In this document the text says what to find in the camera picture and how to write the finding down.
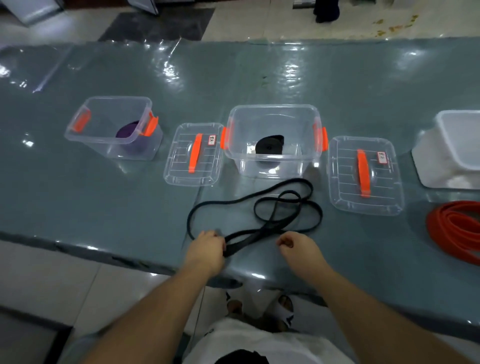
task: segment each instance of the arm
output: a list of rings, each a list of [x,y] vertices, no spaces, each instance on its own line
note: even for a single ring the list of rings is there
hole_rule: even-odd
[[[471,363],[336,273],[309,237],[289,231],[277,245],[293,272],[327,302],[361,363]]]
[[[180,271],[118,319],[84,364],[170,364],[195,300],[223,267],[224,246],[213,231],[201,232]]]

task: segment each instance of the transparent container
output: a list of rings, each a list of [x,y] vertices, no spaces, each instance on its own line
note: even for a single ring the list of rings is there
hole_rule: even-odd
[[[480,189],[480,110],[445,110],[412,149],[421,183],[431,188]]]
[[[369,191],[360,184],[359,150],[364,152]],[[328,147],[330,201],[340,209],[369,215],[398,215],[404,196],[395,149],[388,140],[337,136]]]
[[[219,123],[180,125],[168,153],[163,172],[165,181],[192,187],[214,184],[222,168],[223,129]]]
[[[257,143],[282,136],[281,154],[256,153]],[[240,174],[254,178],[301,177],[322,154],[322,122],[312,105],[236,106],[228,118],[225,154]]]
[[[151,160],[162,141],[147,97],[91,97],[75,113],[65,138],[107,158]]]

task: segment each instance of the label sticker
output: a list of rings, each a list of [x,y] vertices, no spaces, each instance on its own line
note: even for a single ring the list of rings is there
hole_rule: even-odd
[[[378,163],[388,164],[387,154],[385,152],[377,152]]]
[[[208,145],[209,146],[214,146],[215,145],[215,140],[216,140],[216,135],[211,135],[208,137]]]

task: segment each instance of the gray tabletop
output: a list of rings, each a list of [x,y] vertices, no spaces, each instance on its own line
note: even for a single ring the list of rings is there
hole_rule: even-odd
[[[335,209],[324,153],[320,167],[308,169],[305,177],[324,210],[321,227],[310,235],[327,261],[402,310],[478,325],[480,267],[444,254],[424,222],[438,203],[480,200],[480,194],[424,188],[410,151],[437,112],[480,109],[479,46],[478,38],[458,38],[284,44],[182,40],[4,49],[0,238],[171,272],[190,243],[186,217],[195,203],[234,199],[275,183],[241,177],[224,158],[213,186],[167,184],[163,169],[176,127],[226,124],[229,111],[240,104],[312,104],[330,138],[372,136],[393,143],[406,202],[397,217]],[[106,159],[64,139],[73,113],[97,95],[151,98],[164,132],[153,161]],[[299,224],[311,218],[304,215]],[[228,234],[258,226],[252,202],[245,202],[228,211],[221,206],[200,210],[192,229]],[[311,293],[289,271],[273,239],[230,258],[223,277]]]

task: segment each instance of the black resistance band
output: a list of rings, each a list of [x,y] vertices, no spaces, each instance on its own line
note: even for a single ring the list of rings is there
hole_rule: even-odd
[[[199,208],[201,208],[203,206],[237,204],[239,202],[243,202],[245,200],[248,200],[249,198],[257,197],[257,196],[261,196],[263,194],[270,193],[270,192],[276,190],[279,187],[283,187],[283,186],[286,186],[288,184],[292,184],[292,183],[296,183],[296,182],[306,185],[310,189],[310,192],[306,196],[302,197],[302,196],[300,196],[300,194],[297,191],[285,190],[285,191],[282,191],[278,195],[278,197],[267,196],[267,197],[259,198],[257,201],[255,201],[255,205],[253,205],[253,213],[255,214],[255,217],[257,219],[259,219],[260,221],[263,221],[265,224],[259,229],[241,230],[241,231],[234,232],[233,234],[230,234],[230,235],[226,236],[225,237],[225,242],[227,243],[227,249],[223,252],[223,255],[225,257],[232,256],[236,252],[238,252],[240,249],[242,249],[242,248],[244,248],[244,247],[246,247],[250,244],[256,243],[257,241],[259,241],[263,238],[266,238],[266,237],[274,235],[274,234],[284,233],[285,230],[283,230],[283,229],[286,228],[291,222],[293,222],[293,220],[295,220],[297,218],[297,216],[300,214],[300,211],[301,211],[301,209],[304,205],[308,205],[308,206],[312,207],[318,213],[319,219],[318,219],[318,222],[314,226],[312,226],[311,228],[296,230],[296,232],[305,233],[305,232],[312,231],[313,229],[315,229],[316,227],[318,227],[322,223],[324,213],[323,213],[322,208],[320,207],[320,205],[318,203],[310,201],[310,197],[312,196],[312,193],[313,193],[313,185],[310,183],[310,181],[308,181],[304,178],[292,178],[290,180],[286,180],[286,181],[282,181],[280,183],[277,183],[276,185],[274,185],[270,188],[267,188],[265,190],[258,191],[258,192],[255,192],[253,194],[249,194],[245,197],[239,198],[237,200],[204,201],[204,202],[199,203],[198,205],[194,206],[193,209],[190,211],[190,214],[188,214],[188,217],[187,217],[187,233],[192,240],[195,239],[195,237],[192,235],[192,230],[191,230],[191,227],[190,227],[191,219],[192,219],[192,216],[195,213],[195,211],[197,211]],[[295,197],[294,198],[282,198],[282,196],[284,196],[286,194],[292,194]],[[274,201],[275,204],[274,204],[274,207],[273,207],[272,215],[270,215],[270,218],[268,220],[265,220],[264,218],[261,218],[260,216],[258,216],[257,206],[259,204],[261,204],[262,202],[267,202],[267,201]],[[281,218],[281,219],[275,220],[274,219],[275,212],[276,212],[276,209],[277,209],[277,206],[278,206],[279,203],[296,204],[297,206],[296,206],[295,212],[293,214],[287,216],[286,218]],[[249,236],[247,238],[245,238],[244,240],[242,240],[240,242],[237,242],[237,243],[228,244],[228,242],[230,240],[235,239],[239,236],[248,235],[248,234],[249,234]]]

